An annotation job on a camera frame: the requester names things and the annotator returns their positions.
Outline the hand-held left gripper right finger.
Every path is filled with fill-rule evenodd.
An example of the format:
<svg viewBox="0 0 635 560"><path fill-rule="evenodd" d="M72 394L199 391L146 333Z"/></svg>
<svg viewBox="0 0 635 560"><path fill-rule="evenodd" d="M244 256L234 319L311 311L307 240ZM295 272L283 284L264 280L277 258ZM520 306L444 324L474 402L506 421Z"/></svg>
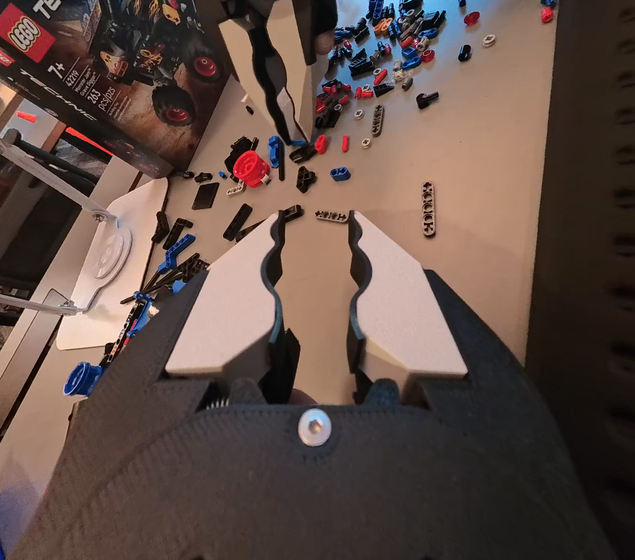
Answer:
<svg viewBox="0 0 635 560"><path fill-rule="evenodd" d="M349 213L351 277L347 363L353 399L377 381L409 401L421 379L463 380L468 368L422 265L356 210Z"/></svg>

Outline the small toy connectors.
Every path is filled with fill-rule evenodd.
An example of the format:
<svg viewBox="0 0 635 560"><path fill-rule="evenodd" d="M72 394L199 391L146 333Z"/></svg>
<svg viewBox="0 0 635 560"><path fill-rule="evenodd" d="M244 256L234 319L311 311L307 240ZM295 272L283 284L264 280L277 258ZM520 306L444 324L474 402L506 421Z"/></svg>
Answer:
<svg viewBox="0 0 635 560"><path fill-rule="evenodd" d="M367 0L338 0L343 23L356 21ZM398 0L385 0L398 9ZM387 134L413 132L433 143L506 144L542 139L551 93L554 21L541 21L540 0L422 0L417 10L435 14L434 52L382 97Z"/></svg>

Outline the scattered black toy beams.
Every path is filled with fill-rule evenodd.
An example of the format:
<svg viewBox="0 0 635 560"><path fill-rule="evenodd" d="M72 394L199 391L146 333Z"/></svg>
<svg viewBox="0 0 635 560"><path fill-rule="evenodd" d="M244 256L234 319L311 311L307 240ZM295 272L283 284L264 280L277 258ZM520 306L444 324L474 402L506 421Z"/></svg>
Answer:
<svg viewBox="0 0 635 560"><path fill-rule="evenodd" d="M249 141L246 137L242 137L233 145L233 153L230 156L229 160L232 165L234 165L236 159L238 159L238 154L243 154L247 151L247 145L251 146L250 150L256 149L258 139L254 138L253 142ZM245 238L251 231L256 229L262 222L252 224L249 227L244 228L243 225L246 223L252 212L252 207L248 204L243 204L237 211L236 215L234 215L233 220L227 226L226 231L223 233L223 238L230 242L240 242L243 238ZM282 211L284 215L285 222L292 222L297 220L299 217L304 215L304 209L300 205L290 206L289 208ZM179 218L175 221L173 227L168 229L168 220L166 215L163 212L158 212L157 216L157 228L155 232L155 236L152 238L153 243L162 242L165 238L165 243L163 244L163 249L165 252L180 238L182 238L186 234L191 234L186 232L186 234L182 235L183 230L191 229L193 227L193 223L187 219ZM178 262L178 267L174 271L169 271L165 275L159 275L157 271L152 275L152 277L148 280L145 286L142 286L139 291L143 293L150 294L154 298L154 305L151 310L158 310L157 306L158 295L159 294L170 294L177 293L185 284L193 278L195 275L200 273L202 270L209 267L209 263L203 261L200 258L199 253L195 253L189 256L187 259L184 259L182 262ZM132 296L129 298L124 298L121 301L122 304L133 303L133 307L128 315L125 324L119 334L118 339L113 343L107 343L105 347L104 357L102 358L99 366L101 366L104 370L109 366L109 364L115 359L115 357L121 352L121 350L126 346L129 341L126 341L126 333L129 330L133 320L134 314L137 309L137 303Z"/></svg>

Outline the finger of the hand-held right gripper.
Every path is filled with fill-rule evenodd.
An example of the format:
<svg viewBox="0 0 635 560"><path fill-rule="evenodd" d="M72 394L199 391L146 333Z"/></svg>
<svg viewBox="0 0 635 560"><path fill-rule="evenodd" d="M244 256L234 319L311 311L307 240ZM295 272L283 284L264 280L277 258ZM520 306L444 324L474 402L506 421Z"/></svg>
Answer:
<svg viewBox="0 0 635 560"><path fill-rule="evenodd" d="M277 93L277 102L290 138L310 141L315 128L316 94L328 69L328 56L316 55L306 63L292 0L274 1L266 30L284 68L285 82Z"/></svg>
<svg viewBox="0 0 635 560"><path fill-rule="evenodd" d="M233 71L250 99L290 145L294 137L294 105L287 90L282 57L273 47L264 19L229 19L219 31Z"/></svg>

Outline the dark toy set box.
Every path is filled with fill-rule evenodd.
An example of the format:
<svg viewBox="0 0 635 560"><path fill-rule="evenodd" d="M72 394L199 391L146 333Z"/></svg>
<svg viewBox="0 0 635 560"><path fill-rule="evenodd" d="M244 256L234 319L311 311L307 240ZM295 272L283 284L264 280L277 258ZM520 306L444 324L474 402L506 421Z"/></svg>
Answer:
<svg viewBox="0 0 635 560"><path fill-rule="evenodd" d="M1 0L1 80L151 178L185 172L227 81L195 0Z"/></svg>

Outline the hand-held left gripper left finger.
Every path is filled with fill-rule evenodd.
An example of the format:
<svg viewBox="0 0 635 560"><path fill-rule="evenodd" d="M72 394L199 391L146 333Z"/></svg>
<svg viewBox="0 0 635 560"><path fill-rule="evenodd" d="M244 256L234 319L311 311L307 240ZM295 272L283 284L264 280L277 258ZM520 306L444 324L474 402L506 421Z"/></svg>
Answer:
<svg viewBox="0 0 635 560"><path fill-rule="evenodd" d="M285 228L284 212L274 212L204 271L167 375L207 378L223 392L249 379L268 403L289 402L300 343L285 326L275 289Z"/></svg>

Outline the red toy wheel hub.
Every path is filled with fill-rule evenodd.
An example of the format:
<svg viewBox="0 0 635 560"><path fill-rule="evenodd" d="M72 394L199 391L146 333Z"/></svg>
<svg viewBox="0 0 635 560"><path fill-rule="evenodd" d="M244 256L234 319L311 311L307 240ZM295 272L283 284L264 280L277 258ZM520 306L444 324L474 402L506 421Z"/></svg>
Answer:
<svg viewBox="0 0 635 560"><path fill-rule="evenodd" d="M233 175L252 189L268 183L270 172L270 165L254 150L241 154L233 167Z"/></svg>

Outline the blue toy wheel hub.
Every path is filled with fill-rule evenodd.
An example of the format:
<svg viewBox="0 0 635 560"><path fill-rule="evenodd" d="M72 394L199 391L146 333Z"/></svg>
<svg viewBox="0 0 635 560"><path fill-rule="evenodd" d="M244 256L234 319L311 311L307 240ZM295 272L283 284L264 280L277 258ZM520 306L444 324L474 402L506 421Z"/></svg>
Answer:
<svg viewBox="0 0 635 560"><path fill-rule="evenodd" d="M80 362L68 375L63 386L64 396L89 397L103 374L104 369L101 366Z"/></svg>

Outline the blue toy panel piece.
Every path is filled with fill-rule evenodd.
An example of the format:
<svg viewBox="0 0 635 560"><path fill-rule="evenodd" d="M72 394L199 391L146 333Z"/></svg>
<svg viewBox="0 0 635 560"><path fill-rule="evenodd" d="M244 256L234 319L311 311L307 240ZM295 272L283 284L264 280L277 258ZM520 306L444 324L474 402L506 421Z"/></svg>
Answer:
<svg viewBox="0 0 635 560"><path fill-rule="evenodd" d="M154 305L154 298L147 293L136 291L133 294L137 309L134 314L134 320L126 333L126 341L129 341L136 333L138 333L153 316L150 310Z"/></svg>

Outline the grey desk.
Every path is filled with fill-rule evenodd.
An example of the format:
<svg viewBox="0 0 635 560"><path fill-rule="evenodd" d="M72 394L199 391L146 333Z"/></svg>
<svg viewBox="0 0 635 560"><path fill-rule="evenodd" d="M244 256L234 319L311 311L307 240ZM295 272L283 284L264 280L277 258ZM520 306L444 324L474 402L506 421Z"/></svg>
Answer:
<svg viewBox="0 0 635 560"><path fill-rule="evenodd" d="M364 150L373 102L356 120L349 106L330 136L329 148L308 165L317 175L305 195L286 179L238 196L226 196L222 183L210 209L193 211L193 181L170 181L166 214L194 223L199 253L213 262L232 247L222 238L237 209L249 204L249 223L276 209L300 204L305 215L289 224L277 285L284 321L301 345L296 387L326 404L352 402L353 376L345 356L347 307L354 293L351 254L342 225L319 222L318 209L360 210L425 268L436 271L502 338L520 360L527 345L529 301L535 261L538 207L544 168L542 139L513 143L449 144L421 142L411 132L382 135ZM347 167L351 178L335 182L330 171ZM436 235L422 230L422 183L435 190Z"/></svg>

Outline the blue angled beam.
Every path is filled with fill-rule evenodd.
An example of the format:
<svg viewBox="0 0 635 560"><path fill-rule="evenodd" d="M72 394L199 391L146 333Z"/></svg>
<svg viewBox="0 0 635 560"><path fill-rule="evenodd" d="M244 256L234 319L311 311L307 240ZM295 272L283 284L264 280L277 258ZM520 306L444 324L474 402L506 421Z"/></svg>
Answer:
<svg viewBox="0 0 635 560"><path fill-rule="evenodd" d="M193 242L195 236L192 234L186 234L174 243L166 252L164 261L159 265L157 273L159 275L165 275L169 271L174 271L178 267L178 257L184 252Z"/></svg>

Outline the black square panel piece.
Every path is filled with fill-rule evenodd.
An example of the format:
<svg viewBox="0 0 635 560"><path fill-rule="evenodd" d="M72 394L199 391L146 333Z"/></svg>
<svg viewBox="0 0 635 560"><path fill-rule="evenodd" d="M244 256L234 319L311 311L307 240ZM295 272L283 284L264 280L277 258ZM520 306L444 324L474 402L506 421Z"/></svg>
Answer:
<svg viewBox="0 0 635 560"><path fill-rule="evenodd" d="M201 184L192 203L192 210L210 209L213 206L219 187L218 182Z"/></svg>

